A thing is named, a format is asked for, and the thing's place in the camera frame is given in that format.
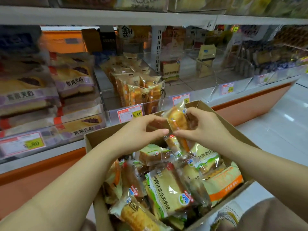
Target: white shelf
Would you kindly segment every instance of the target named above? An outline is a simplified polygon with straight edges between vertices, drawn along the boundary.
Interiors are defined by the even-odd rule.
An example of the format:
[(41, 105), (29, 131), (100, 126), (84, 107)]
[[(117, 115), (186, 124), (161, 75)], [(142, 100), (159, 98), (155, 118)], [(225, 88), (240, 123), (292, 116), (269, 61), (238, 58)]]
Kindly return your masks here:
[(0, 24), (12, 25), (152, 25), (199, 26), (211, 29), (215, 24), (306, 25), (308, 19), (210, 15), (201, 13), (157, 13), (0, 6)]

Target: tiled floor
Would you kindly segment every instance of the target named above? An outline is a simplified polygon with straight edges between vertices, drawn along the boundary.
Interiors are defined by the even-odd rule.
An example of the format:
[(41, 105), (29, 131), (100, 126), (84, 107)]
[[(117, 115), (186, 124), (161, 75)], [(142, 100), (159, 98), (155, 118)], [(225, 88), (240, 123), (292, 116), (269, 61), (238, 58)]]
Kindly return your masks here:
[[(264, 151), (308, 166), (308, 88), (295, 84), (270, 112), (237, 129)], [(272, 195), (255, 182), (235, 201), (246, 211), (270, 197)], [(197, 230), (209, 230), (215, 216)]]

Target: plastic wrapper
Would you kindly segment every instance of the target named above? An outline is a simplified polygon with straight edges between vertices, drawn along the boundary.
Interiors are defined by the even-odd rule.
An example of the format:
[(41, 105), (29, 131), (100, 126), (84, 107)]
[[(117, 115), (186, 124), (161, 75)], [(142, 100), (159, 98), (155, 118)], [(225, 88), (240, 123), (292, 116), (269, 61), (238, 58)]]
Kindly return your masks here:
[(94, 91), (93, 70), (86, 64), (67, 68), (49, 67), (59, 95), (63, 98)]
[(31, 112), (59, 106), (59, 95), (52, 80), (44, 73), (0, 77), (0, 116)]
[(52, 108), (47, 108), (47, 109), (42, 109), (42, 110), (37, 110), (31, 113), (25, 113), (25, 114), (21, 114), (21, 115), (17, 115), (17, 116), (13, 116), (10, 118), (1, 118), (0, 119), (0, 130), (7, 130), (7, 129), (11, 129), (23, 124), (27, 124), (29, 123), (29, 127), (28, 128), (24, 128), (22, 132), (26, 132), (31, 130), (31, 128), (37, 128), (39, 126), (39, 128), (42, 127), (47, 127), (46, 125), (33, 125), (30, 124), (31, 122), (36, 122), (38, 120), (41, 119), (48, 119), (48, 118), (54, 118), (57, 116), (57, 112), (58, 112), (58, 108), (56, 106), (53, 106)]
[(172, 230), (156, 219), (134, 196), (129, 194), (123, 194), (120, 201), (113, 205), (108, 212), (129, 224), (134, 231)]
[(145, 177), (146, 190), (157, 218), (167, 218), (196, 203), (171, 162), (158, 165)]
[(172, 151), (175, 157), (181, 157), (182, 156), (182, 150), (180, 148), (179, 141), (174, 135), (165, 136), (164, 140), (166, 141), (168, 147)]
[(121, 160), (121, 175), (123, 181), (123, 190), (128, 189), (130, 195), (142, 201), (143, 197), (147, 195), (139, 172), (133, 163), (133, 160)]
[(114, 204), (122, 197), (123, 184), (119, 160), (116, 160), (110, 167), (103, 186), (106, 192), (106, 203)]
[[(176, 130), (191, 130), (193, 127), (191, 123), (189, 123), (184, 100), (173, 106), (170, 110), (164, 112), (162, 117), (167, 119), (173, 132)], [(177, 139), (183, 153), (188, 153), (195, 144), (181, 137)]]
[(87, 63), (88, 65), (94, 65), (94, 57), (86, 52), (70, 54), (49, 52), (50, 66), (67, 66), (74, 65), (76, 63)]
[(158, 112), (159, 99), (161, 99), (165, 90), (165, 81), (160, 82), (157, 85), (147, 86), (148, 90), (145, 95), (145, 114), (152, 114)]
[(158, 163), (168, 161), (171, 156), (171, 151), (157, 146), (155, 144), (148, 144), (140, 151), (133, 153), (133, 158), (144, 163), (146, 166), (156, 165)]

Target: price tag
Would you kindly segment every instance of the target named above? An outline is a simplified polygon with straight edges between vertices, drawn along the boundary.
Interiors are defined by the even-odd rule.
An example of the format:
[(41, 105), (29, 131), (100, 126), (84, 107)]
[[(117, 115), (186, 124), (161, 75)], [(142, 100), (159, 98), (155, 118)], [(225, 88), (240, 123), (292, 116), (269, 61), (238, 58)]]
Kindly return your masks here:
[(179, 96), (172, 97), (173, 106), (177, 105), (182, 100), (185, 101), (185, 104), (189, 103), (189, 93), (188, 94), (184, 94), (184, 95), (179, 95)]
[(45, 143), (40, 132), (21, 135), (0, 141), (0, 148), (6, 156), (15, 155), (45, 147)]
[(133, 106), (127, 109), (121, 109), (121, 110), (118, 110), (117, 112), (118, 112), (120, 123), (128, 122), (132, 120), (133, 118), (143, 116), (141, 105)]
[(234, 90), (234, 83), (224, 84), (222, 85), (221, 94), (232, 93)]

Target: finger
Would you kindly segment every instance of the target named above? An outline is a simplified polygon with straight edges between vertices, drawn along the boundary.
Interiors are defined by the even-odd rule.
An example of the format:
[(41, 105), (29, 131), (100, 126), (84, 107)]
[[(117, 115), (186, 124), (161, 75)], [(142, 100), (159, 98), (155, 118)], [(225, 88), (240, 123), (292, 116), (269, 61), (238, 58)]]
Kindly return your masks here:
[(149, 141), (160, 139), (164, 136), (166, 136), (169, 133), (168, 129), (159, 129), (150, 133), (147, 133), (147, 136), (149, 136)]
[(196, 132), (195, 131), (187, 131), (187, 130), (178, 130), (173, 132), (173, 135), (176, 137), (182, 137), (188, 140), (196, 141)]

